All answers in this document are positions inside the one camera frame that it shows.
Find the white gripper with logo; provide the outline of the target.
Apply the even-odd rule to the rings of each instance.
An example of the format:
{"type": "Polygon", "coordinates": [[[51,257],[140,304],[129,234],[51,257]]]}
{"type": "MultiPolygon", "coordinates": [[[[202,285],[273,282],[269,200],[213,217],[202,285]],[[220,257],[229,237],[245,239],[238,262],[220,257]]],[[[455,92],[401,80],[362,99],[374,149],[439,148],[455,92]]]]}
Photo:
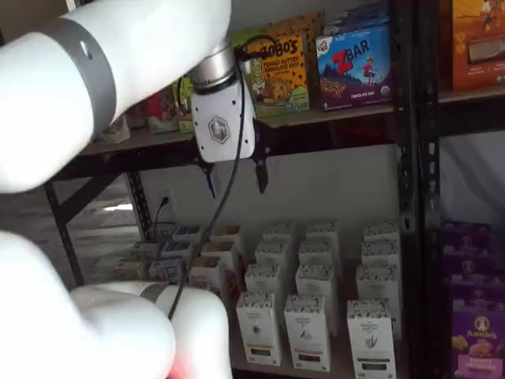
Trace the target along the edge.
{"type": "Polygon", "coordinates": [[[196,142],[201,157],[193,161],[205,176],[211,196],[216,198],[214,164],[240,157],[252,157],[255,163],[258,190],[265,193],[269,177],[267,158],[271,154],[271,127],[256,119],[249,91],[240,81],[211,94],[191,96],[196,142]]]}

